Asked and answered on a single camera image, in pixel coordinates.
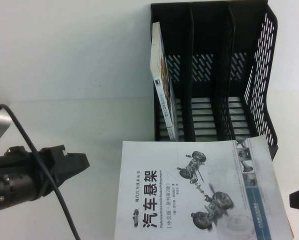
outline wheel illustration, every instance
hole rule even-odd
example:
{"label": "wheel illustration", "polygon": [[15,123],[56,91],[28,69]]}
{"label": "wheel illustration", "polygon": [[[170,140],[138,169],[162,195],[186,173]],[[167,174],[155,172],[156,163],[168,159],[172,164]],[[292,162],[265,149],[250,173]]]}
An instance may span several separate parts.
{"label": "wheel illustration", "polygon": [[193,178],[192,180],[189,181],[190,184],[196,184],[198,182],[197,178]]}
{"label": "wheel illustration", "polygon": [[197,213],[192,213],[190,215],[193,218],[193,223],[199,229],[207,229],[212,225],[212,220],[208,217],[206,212],[198,211]]}
{"label": "wheel illustration", "polygon": [[215,192],[215,194],[213,195],[213,200],[215,200],[219,204],[219,206],[224,210],[229,209],[234,205],[230,196],[221,191]]}
{"label": "wheel illustration", "polygon": [[188,171],[186,168],[181,168],[179,170],[179,175],[185,179],[190,179],[191,178],[191,173]]}
{"label": "wheel illustration", "polygon": [[203,153],[199,152],[199,151],[194,151],[191,156],[193,157],[193,159],[196,159],[200,162],[205,162],[206,161],[206,156]]}

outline black cable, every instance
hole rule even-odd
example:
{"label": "black cable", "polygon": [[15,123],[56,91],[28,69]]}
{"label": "black cable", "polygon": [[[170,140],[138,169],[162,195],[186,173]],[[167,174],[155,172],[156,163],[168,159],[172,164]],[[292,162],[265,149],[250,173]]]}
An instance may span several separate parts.
{"label": "black cable", "polygon": [[27,145],[29,146],[31,152],[33,153],[39,167],[41,168],[43,174],[45,175],[45,177],[48,179],[49,183],[52,186],[52,189],[54,190],[59,203],[64,211],[64,214],[67,218],[69,227],[71,229],[71,231],[73,232],[73,235],[75,237],[76,240],[80,240],[80,236],[76,230],[76,227],[74,225],[74,222],[72,220],[71,214],[69,212],[68,207],[66,206],[66,203],[64,201],[64,198],[58,188],[58,186],[56,185],[55,181],[53,180],[49,170],[47,169],[46,165],[44,164],[39,152],[37,151],[37,149],[35,148],[35,146],[33,145],[31,139],[29,138],[29,136],[27,135],[27,133],[25,132],[24,128],[22,127],[21,123],[19,122],[19,120],[16,118],[15,114],[13,113],[13,111],[5,104],[0,104],[0,111],[1,109],[5,109],[6,112],[9,114],[9,116],[11,117],[12,121],[14,122],[15,126],[17,127],[17,129],[19,130],[20,134],[23,136],[25,142],[27,143]]}

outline black desk file organizer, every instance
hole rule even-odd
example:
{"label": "black desk file organizer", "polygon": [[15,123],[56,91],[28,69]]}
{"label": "black desk file organizer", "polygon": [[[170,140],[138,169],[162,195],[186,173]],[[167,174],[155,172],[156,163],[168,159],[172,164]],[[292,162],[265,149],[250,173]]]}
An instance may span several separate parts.
{"label": "black desk file organizer", "polygon": [[[180,141],[277,136],[267,110],[277,19],[267,0],[156,3]],[[155,92],[155,141],[169,141]]]}

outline book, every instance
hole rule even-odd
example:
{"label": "book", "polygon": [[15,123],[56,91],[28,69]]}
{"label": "book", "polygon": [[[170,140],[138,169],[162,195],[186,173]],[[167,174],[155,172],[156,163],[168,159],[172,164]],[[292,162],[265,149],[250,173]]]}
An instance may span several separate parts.
{"label": "book", "polygon": [[115,240],[292,240],[266,138],[123,142]]}
{"label": "book", "polygon": [[179,140],[177,106],[164,52],[160,22],[152,24],[150,71],[166,123],[169,139]]}

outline white table surface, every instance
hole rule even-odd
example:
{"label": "white table surface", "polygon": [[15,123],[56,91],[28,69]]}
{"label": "white table surface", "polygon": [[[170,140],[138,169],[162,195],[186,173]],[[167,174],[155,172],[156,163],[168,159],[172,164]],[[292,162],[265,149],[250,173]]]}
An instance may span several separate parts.
{"label": "white table surface", "polygon": [[[289,207],[289,194],[299,190],[299,92],[271,92],[268,111],[278,137],[274,168],[287,216],[299,240],[299,210]],[[65,145],[86,153],[90,167],[61,187],[82,240],[114,239],[122,141],[154,140],[152,98],[16,102],[10,107],[40,149]],[[0,140],[25,146],[12,125]],[[54,193],[0,211],[0,239],[74,239]]]}

